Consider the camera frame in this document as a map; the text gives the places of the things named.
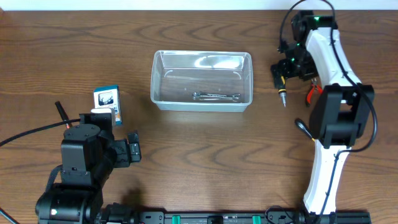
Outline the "yellow black stubby screwdriver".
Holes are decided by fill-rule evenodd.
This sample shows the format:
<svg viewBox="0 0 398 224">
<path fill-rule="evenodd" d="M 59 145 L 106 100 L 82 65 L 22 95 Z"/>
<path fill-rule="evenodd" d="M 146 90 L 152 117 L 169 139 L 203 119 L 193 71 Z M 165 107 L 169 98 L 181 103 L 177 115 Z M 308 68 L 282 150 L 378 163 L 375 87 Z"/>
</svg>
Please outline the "yellow black stubby screwdriver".
<svg viewBox="0 0 398 224">
<path fill-rule="evenodd" d="M 280 77 L 280 81 L 278 84 L 278 93 L 281 98 L 282 104 L 286 107 L 287 104 L 287 91 L 285 89 L 285 79 L 283 76 Z"/>
</svg>

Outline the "silver wrench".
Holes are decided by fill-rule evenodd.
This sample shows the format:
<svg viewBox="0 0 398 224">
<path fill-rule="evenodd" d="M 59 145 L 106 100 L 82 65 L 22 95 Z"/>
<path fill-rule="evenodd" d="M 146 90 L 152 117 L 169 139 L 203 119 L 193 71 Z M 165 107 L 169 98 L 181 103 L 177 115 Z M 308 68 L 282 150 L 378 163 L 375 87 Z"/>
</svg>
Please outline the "silver wrench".
<svg viewBox="0 0 398 224">
<path fill-rule="evenodd" d="M 226 94 L 216 94 L 216 93 L 204 93 L 204 92 L 193 92 L 192 98 L 194 100 L 232 100 L 238 101 L 241 98 L 240 93 L 235 93 L 232 95 Z"/>
</svg>

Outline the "clear plastic container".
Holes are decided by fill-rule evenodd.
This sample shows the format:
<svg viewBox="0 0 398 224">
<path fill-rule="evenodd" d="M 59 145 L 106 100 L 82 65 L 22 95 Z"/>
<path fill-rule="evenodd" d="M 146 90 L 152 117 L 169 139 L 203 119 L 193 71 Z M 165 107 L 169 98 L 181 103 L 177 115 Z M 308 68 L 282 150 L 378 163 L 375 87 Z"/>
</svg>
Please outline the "clear plastic container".
<svg viewBox="0 0 398 224">
<path fill-rule="evenodd" d="M 243 112 L 253 100 L 252 57 L 247 52 L 158 50 L 150 98 L 160 110 Z M 238 101 L 194 100 L 193 92 L 232 95 Z"/>
</svg>

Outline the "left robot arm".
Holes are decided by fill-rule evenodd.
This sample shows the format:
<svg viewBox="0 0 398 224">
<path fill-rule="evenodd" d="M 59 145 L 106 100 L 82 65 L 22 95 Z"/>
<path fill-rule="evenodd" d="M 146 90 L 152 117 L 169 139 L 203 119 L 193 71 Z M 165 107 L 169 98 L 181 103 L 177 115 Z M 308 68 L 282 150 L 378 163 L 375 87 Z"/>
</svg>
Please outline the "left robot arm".
<svg viewBox="0 0 398 224">
<path fill-rule="evenodd" d="M 141 161 L 139 135 L 117 140 L 111 113 L 83 113 L 63 136 L 62 164 L 52 170 L 35 206 L 38 222 L 98 223 L 112 171 Z"/>
</svg>

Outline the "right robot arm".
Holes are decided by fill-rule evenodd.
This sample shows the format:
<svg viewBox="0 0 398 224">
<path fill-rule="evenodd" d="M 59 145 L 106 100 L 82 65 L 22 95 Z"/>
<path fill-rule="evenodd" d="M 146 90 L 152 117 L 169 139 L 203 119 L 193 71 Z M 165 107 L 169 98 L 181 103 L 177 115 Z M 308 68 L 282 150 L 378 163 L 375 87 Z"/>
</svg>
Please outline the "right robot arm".
<svg viewBox="0 0 398 224">
<path fill-rule="evenodd" d="M 309 124 L 295 124 L 315 142 L 315 160 L 303 203 L 310 215 L 322 217 L 336 210 L 336 192 L 349 153 L 375 117 L 374 88 L 352 71 L 340 42 L 334 16 L 299 11 L 291 20 L 294 42 L 280 39 L 285 58 L 271 66 L 274 86 L 286 100 L 286 81 L 298 77 L 320 80 L 320 96 Z"/>
</svg>

